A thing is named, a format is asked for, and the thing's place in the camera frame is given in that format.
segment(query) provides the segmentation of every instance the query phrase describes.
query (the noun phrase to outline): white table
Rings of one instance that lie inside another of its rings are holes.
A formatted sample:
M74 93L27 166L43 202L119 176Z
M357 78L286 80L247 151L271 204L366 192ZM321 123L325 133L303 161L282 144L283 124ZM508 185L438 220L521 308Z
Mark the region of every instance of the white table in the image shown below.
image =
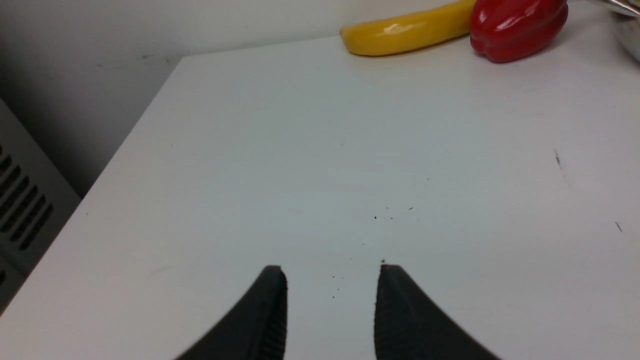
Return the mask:
M506 65L467 39L185 58L0 320L2 357L171 359L279 264L286 357L374 359L385 259L505 360L637 359L639 101L587 3Z

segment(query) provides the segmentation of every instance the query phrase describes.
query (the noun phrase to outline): air vent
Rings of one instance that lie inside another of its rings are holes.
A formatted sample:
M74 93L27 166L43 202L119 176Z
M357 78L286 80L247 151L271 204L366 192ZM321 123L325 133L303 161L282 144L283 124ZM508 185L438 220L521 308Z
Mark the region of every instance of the air vent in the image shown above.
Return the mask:
M0 161L0 233L10 233L9 240L14 243L22 240L19 250L25 251L51 217L53 205L45 207L45 195L38 194L29 176L23 176L22 168L12 168L12 164L9 154Z
M20 195L27 190L29 186L29 177L25 177L20 182L20 185L16 186L11 195L3 202L0 202L0 220L4 218L4 216L9 212L9 209L15 204Z
M29 205L33 202L33 199L38 195L38 187L34 186L31 188L27 196L20 202L20 206L11 214L9 219L0 227L0 232L8 233L13 229L14 225L18 222L18 219L24 214Z
M29 211L29 213L27 214L27 217L25 217L24 220L22 220L22 222L20 223L20 226L18 226L18 228L11 235L11 238L9 238L11 242L16 242L20 240L24 232L27 231L27 228L29 227L29 225L31 225L34 219L38 216L40 210L42 210L42 208L44 207L44 204L46 203L47 203L47 198L44 196L41 196L38 202L36 202L35 206L33 206L33 209Z

